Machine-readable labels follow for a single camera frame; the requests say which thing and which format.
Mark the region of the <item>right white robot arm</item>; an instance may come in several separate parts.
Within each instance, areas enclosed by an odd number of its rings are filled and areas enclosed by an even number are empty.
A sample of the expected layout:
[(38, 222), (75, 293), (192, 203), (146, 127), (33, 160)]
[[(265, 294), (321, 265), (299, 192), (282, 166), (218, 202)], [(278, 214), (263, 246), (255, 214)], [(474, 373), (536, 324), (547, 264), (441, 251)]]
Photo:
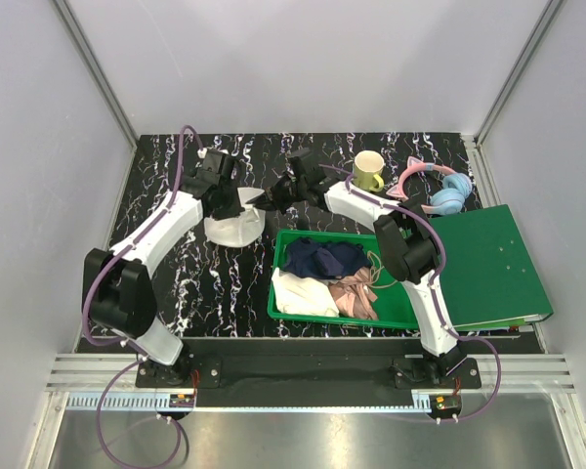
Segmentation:
[(466, 359), (459, 334), (447, 311), (440, 274), (446, 252), (423, 208), (414, 202), (397, 203), (355, 187), (353, 177), (329, 176), (310, 149), (287, 157), (289, 168), (277, 182), (251, 198), (249, 204), (284, 213), (298, 203), (347, 217), (373, 231), (382, 266), (408, 295), (417, 319), (424, 352), (424, 375), (445, 387), (459, 374)]

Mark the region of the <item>white mesh laundry bag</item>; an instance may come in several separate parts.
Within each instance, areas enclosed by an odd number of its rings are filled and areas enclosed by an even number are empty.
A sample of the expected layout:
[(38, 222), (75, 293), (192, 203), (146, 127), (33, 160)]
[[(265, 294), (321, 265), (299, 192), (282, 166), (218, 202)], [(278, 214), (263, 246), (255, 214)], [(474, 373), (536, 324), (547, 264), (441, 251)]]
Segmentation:
[(259, 239), (265, 229), (265, 214), (248, 201), (263, 194), (262, 189), (241, 187), (237, 190), (244, 209), (238, 216), (226, 220), (204, 219), (204, 232), (208, 241), (215, 244), (241, 248)]

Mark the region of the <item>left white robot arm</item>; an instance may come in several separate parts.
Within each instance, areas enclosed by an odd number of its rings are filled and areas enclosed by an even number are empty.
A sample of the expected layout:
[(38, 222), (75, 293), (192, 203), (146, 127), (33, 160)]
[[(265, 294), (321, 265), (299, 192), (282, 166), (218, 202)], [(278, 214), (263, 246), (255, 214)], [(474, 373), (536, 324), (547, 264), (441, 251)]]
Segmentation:
[(182, 340), (158, 317), (152, 277), (168, 252), (204, 219), (226, 220), (240, 215), (236, 159), (207, 149), (202, 163), (182, 177), (159, 207), (129, 236), (109, 250), (94, 248), (83, 273), (82, 330), (92, 344), (90, 324), (112, 330), (138, 353), (158, 363), (157, 375), (172, 387), (190, 378), (191, 363), (181, 357)]

